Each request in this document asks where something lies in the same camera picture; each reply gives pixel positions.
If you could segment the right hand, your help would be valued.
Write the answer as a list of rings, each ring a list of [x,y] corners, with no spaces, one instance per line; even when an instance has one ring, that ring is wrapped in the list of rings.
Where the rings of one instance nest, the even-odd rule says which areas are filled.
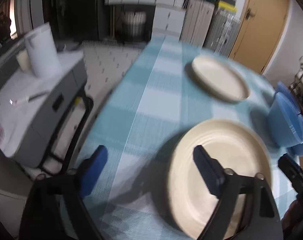
[[[282,229],[292,231],[303,218],[303,206],[298,200],[293,201],[282,219]]]

